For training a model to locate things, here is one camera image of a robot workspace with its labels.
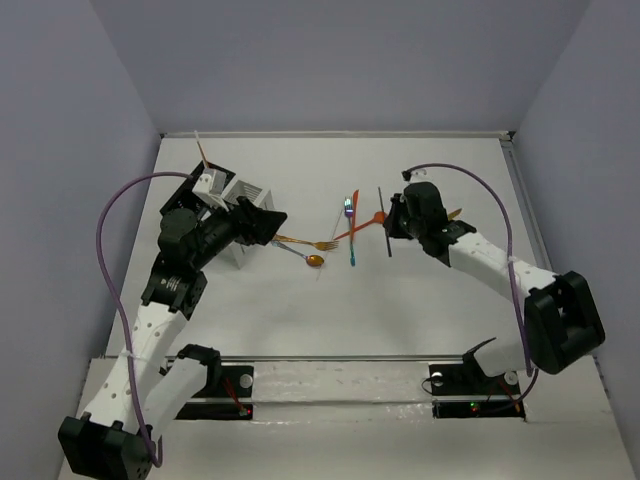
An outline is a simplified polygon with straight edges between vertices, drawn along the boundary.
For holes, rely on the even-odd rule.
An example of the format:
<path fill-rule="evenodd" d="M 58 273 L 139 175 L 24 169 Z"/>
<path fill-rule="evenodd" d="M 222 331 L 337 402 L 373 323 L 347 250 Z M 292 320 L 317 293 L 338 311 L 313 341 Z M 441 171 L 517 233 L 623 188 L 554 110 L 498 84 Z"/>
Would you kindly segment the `white chopstick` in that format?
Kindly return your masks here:
<path fill-rule="evenodd" d="M 205 152 L 203 150 L 203 147 L 202 147 L 202 144 L 201 144 L 201 141 L 200 141 L 199 132 L 197 130 L 194 130 L 193 133 L 194 133 L 194 138 L 196 140 L 196 144 L 197 144 L 197 147 L 198 147 L 202 162 L 204 164 L 206 164 L 207 163 L 207 157 L 206 157 L 206 154 L 205 154 Z"/>
<path fill-rule="evenodd" d="M 337 233 L 337 230 L 338 230 L 338 227 L 339 227 L 339 224 L 340 224 L 340 221 L 341 221 L 342 217 L 343 217 L 343 207 L 339 207 L 338 213 L 336 215 L 336 218 L 335 218 L 335 221 L 334 221 L 334 224 L 333 224 L 333 228 L 332 228 L 332 231 L 331 231 L 331 234 L 329 236 L 329 240 L 328 241 L 335 242 L 334 237 L 336 236 L 336 233 Z M 326 264 L 328 262 L 329 254 L 331 252 L 332 252 L 332 250 L 331 251 L 327 250 L 322 254 L 323 264 L 320 266 L 320 268 L 319 268 L 319 270 L 318 270 L 318 272 L 316 274 L 316 282 L 319 282 L 321 274 L 322 274 L 322 271 L 323 271 L 323 268 L 326 266 Z"/>

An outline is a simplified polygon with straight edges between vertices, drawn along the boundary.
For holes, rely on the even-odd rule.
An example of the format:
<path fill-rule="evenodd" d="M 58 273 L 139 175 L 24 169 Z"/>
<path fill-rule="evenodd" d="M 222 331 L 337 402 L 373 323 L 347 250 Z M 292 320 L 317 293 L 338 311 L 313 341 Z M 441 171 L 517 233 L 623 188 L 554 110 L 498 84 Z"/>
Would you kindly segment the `orange chopstick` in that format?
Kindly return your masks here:
<path fill-rule="evenodd" d="M 208 162 L 207 156 L 204 152 L 204 148 L 202 147 L 202 144 L 200 143 L 200 141 L 197 141 L 197 146 L 201 155 L 201 159 L 204 165 L 204 168 L 211 168 L 210 167 L 210 163 Z"/>

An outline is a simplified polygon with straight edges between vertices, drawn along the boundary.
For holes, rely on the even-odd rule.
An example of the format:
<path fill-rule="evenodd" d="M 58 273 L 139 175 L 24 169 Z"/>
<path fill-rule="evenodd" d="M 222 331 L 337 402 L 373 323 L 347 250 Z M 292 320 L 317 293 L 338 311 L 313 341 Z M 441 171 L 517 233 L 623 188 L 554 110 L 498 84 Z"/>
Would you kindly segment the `gold knife black handle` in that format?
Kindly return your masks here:
<path fill-rule="evenodd" d="M 454 210 L 454 211 L 452 211 L 452 212 L 449 212 L 449 213 L 447 214 L 447 218 L 448 218 L 448 220 L 449 220 L 449 221 L 453 221 L 453 220 L 455 220 L 455 219 L 456 219 L 456 218 L 457 218 L 461 213 L 462 213 L 462 209 L 461 209 L 461 208 L 456 209 L 456 210 Z"/>

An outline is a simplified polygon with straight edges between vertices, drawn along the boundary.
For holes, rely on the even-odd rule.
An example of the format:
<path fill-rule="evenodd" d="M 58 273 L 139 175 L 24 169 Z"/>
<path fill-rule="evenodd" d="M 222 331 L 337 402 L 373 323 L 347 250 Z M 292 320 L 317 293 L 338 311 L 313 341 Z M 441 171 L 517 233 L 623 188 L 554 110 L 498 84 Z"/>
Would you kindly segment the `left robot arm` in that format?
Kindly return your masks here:
<path fill-rule="evenodd" d="M 136 320 L 123 324 L 125 345 L 83 413 L 60 426 L 58 439 L 74 473 L 144 479 L 161 466 L 164 430 L 194 394 L 209 395 L 221 383 L 220 353 L 196 344 L 186 345 L 168 372 L 161 371 L 204 293 L 204 267 L 233 242 L 269 244 L 286 219 L 246 197 L 207 217 L 188 208 L 162 216 L 159 254 Z"/>

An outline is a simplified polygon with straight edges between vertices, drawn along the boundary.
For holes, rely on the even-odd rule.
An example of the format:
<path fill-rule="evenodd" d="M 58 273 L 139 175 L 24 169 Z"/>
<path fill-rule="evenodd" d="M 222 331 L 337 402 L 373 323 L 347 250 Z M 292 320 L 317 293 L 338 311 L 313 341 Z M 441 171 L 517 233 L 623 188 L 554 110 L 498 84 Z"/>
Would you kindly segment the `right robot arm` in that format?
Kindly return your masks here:
<path fill-rule="evenodd" d="M 464 354 L 460 379 L 468 390 L 482 392 L 498 376 L 528 368 L 556 375 L 604 343 L 604 326 L 582 275 L 535 267 L 472 225 L 450 219 L 434 184 L 412 183 L 394 194 L 384 228 L 388 237 L 417 241 L 428 256 L 512 302 L 517 335 L 493 335 Z"/>

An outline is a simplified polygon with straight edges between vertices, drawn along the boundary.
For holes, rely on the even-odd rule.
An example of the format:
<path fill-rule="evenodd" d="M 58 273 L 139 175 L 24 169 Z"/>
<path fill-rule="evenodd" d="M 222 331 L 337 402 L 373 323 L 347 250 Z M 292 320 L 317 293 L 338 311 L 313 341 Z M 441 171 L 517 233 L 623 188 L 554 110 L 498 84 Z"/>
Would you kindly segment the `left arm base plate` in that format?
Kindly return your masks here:
<path fill-rule="evenodd" d="M 184 421 L 250 421 L 254 415 L 252 400 L 254 366 L 223 364 L 219 382 L 207 384 L 178 412 Z"/>

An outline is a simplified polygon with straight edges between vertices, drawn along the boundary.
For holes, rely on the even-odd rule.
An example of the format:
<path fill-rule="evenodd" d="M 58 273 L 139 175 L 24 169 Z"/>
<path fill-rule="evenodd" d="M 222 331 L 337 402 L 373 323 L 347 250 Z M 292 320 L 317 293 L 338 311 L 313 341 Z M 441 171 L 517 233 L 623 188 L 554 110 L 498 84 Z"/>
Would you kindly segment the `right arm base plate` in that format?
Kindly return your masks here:
<path fill-rule="evenodd" d="M 526 418 L 515 372 L 474 382 L 463 375 L 462 364 L 434 364 L 421 388 L 431 396 L 436 419 Z"/>

